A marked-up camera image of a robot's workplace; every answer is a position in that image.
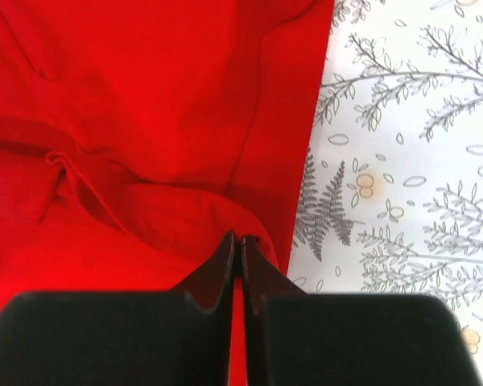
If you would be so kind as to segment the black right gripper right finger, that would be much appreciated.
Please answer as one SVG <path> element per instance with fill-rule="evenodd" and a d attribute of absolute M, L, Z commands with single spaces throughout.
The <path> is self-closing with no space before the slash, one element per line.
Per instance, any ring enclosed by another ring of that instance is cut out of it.
<path fill-rule="evenodd" d="M 448 308 L 425 295 L 307 294 L 246 237 L 251 385 L 478 385 Z"/>

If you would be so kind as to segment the red t shirt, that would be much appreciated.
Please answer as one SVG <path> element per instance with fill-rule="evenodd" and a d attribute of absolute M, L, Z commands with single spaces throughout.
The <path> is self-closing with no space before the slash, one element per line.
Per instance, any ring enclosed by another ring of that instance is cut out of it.
<path fill-rule="evenodd" d="M 287 277 L 331 1 L 0 1 L 0 314 L 164 292 L 236 238 Z"/>

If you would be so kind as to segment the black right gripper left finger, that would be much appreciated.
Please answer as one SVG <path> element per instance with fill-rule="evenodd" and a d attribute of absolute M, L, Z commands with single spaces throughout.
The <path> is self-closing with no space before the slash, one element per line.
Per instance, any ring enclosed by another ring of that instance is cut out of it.
<path fill-rule="evenodd" d="M 0 314 L 0 385 L 226 385 L 236 238 L 164 292 L 30 292 Z"/>

